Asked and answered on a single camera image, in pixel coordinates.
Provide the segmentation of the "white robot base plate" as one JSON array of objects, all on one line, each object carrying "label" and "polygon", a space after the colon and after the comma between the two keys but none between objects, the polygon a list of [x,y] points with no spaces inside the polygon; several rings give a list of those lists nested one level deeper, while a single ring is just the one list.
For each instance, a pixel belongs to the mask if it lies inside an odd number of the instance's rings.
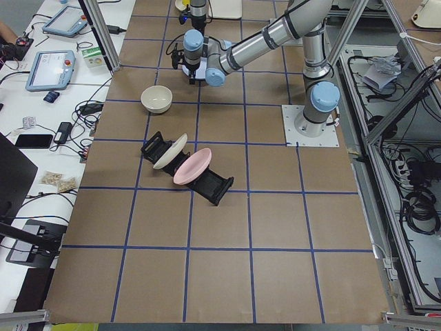
[{"label": "white robot base plate", "polygon": [[288,147],[339,148],[336,125],[331,114],[324,123],[304,118],[304,105],[282,105],[285,144]]}]

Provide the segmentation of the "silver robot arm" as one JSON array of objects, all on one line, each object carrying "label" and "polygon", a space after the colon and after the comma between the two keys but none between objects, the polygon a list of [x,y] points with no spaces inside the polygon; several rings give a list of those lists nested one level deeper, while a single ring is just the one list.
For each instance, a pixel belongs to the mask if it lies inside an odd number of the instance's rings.
[{"label": "silver robot arm", "polygon": [[332,69],[325,53],[325,19],[331,6],[331,1],[290,1],[279,18],[233,44],[206,35],[208,5],[206,1],[190,1],[179,20],[190,19],[192,29],[183,35],[182,49],[173,48],[172,67],[187,68],[189,82],[195,83],[196,71],[201,59],[205,59],[205,81],[210,86],[219,87],[232,72],[292,39],[300,39],[305,63],[303,76],[323,88],[326,85],[324,79]]},{"label": "silver robot arm", "polygon": [[209,5],[207,0],[190,0],[179,15],[179,23],[183,25],[186,21],[190,20],[193,29],[204,34],[207,25],[208,10]]}]

